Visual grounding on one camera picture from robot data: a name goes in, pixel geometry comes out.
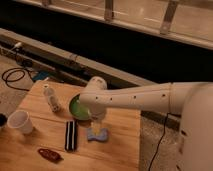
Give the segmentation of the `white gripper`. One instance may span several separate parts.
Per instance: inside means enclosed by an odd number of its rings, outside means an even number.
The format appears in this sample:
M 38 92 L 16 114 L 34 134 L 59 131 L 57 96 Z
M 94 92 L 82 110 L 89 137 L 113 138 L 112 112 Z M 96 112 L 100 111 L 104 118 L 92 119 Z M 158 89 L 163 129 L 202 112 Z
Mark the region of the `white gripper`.
M 105 118 L 106 115 L 106 110 L 105 109 L 101 109 L 101 110 L 92 110 L 90 112 L 90 118 L 93 121 L 92 123 L 92 131 L 95 135 L 99 135 L 100 134 L 100 130 L 101 130 L 101 122 L 102 120 Z

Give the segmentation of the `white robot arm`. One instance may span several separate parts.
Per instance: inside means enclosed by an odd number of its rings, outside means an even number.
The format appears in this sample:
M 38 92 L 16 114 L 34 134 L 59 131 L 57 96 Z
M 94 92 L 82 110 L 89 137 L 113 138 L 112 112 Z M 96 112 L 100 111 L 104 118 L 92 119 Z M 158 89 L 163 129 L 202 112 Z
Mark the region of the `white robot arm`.
M 101 77 L 80 93 L 91 118 L 100 122 L 108 108 L 181 116 L 176 171 L 213 171 L 213 82 L 178 82 L 109 90 Z

